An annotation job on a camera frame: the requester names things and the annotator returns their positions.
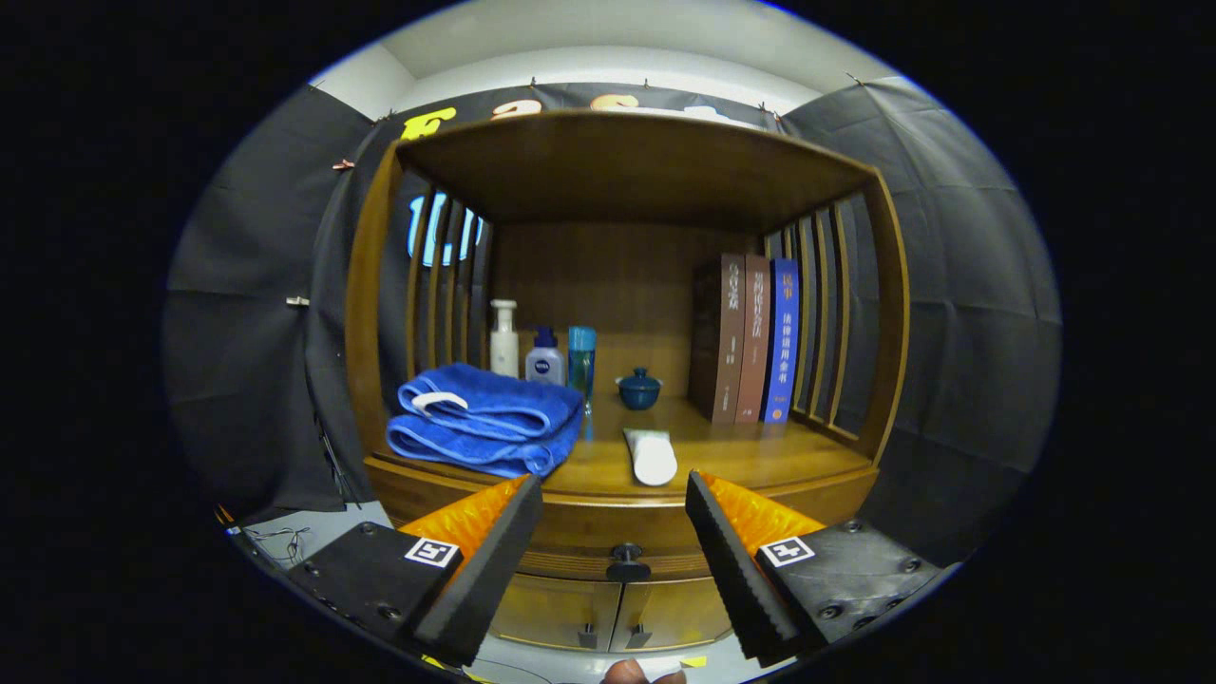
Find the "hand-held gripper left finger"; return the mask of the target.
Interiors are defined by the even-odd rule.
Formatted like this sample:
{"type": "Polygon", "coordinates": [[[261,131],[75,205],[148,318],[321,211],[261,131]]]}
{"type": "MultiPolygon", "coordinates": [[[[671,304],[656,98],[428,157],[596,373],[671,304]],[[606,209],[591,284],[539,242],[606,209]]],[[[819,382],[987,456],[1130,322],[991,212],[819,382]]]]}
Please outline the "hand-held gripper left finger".
{"type": "Polygon", "coordinates": [[[378,641],[471,665],[541,515],[542,480],[505,480],[400,528],[353,525],[286,577],[378,641]]]}

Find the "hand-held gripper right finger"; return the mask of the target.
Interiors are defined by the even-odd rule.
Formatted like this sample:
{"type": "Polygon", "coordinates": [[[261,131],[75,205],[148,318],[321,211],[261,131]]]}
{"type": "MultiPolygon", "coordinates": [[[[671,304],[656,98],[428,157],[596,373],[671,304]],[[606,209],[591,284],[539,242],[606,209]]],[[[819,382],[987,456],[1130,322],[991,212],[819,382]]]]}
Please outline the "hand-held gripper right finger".
{"type": "Polygon", "coordinates": [[[742,654],[761,665],[846,647],[946,579],[865,520],[821,523],[699,470],[688,475],[685,511],[742,654]]]}

